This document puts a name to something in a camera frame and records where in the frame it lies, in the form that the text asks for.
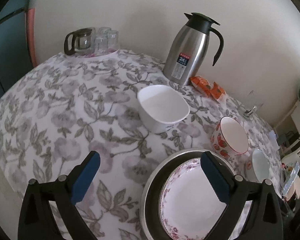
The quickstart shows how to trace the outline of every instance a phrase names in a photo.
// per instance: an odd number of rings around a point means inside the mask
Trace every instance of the floor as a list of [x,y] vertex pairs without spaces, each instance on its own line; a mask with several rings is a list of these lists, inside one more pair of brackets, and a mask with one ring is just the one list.
[[18,240],[22,201],[9,185],[0,168],[0,226],[11,240]]

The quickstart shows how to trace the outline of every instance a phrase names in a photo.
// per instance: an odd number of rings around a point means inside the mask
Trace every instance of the square white bowl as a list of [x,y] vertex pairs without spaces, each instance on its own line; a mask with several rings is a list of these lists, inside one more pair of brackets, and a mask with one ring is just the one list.
[[141,121],[153,133],[171,129],[190,113],[184,98],[165,85],[145,87],[138,92],[137,99]]

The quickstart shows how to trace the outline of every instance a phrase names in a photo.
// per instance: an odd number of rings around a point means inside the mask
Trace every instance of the thermos handle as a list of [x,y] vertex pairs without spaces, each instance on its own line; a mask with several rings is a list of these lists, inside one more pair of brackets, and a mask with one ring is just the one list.
[[[75,53],[74,51],[74,44],[75,44],[75,39],[76,39],[76,36],[74,34],[75,32],[71,32],[71,33],[68,33],[67,36],[66,36],[66,39],[65,39],[65,43],[63,45],[64,47],[64,50],[65,50],[65,53],[67,55],[73,55]],[[68,47],[68,39],[69,39],[69,36],[72,34],[72,40],[71,40],[71,49],[69,50],[69,47]]]
[[224,41],[223,41],[223,37],[221,35],[220,32],[218,32],[216,29],[210,27],[209,29],[211,32],[213,32],[215,35],[218,36],[219,40],[220,40],[220,45],[219,45],[219,49],[217,51],[217,53],[215,54],[214,58],[213,58],[213,64],[212,66],[215,65],[215,63],[217,62],[217,60],[219,59],[220,55],[221,55],[221,52],[223,50],[223,45],[224,45]]

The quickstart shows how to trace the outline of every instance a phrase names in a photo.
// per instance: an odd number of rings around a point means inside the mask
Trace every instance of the stainless steel thermos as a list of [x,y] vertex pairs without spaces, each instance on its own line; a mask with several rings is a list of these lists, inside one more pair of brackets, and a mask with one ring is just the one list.
[[210,32],[220,39],[213,66],[220,57],[224,43],[220,32],[211,27],[213,23],[220,25],[215,20],[201,13],[185,15],[188,22],[175,37],[163,69],[163,74],[168,79],[180,85],[188,85],[189,78],[197,73],[207,52]]

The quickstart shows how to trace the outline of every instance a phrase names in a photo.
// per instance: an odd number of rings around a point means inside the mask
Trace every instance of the snack wrapper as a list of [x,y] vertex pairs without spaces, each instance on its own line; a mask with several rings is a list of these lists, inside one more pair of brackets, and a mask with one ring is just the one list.
[[196,76],[196,77],[191,77],[190,81],[194,86],[194,88],[197,89],[201,94],[207,95],[208,97],[211,95],[210,90],[212,86],[208,80],[200,76]]
[[226,102],[226,92],[217,83],[214,82],[212,86],[208,80],[200,76],[191,77],[190,81],[201,94],[207,95],[207,97],[212,96],[217,102],[222,104]]

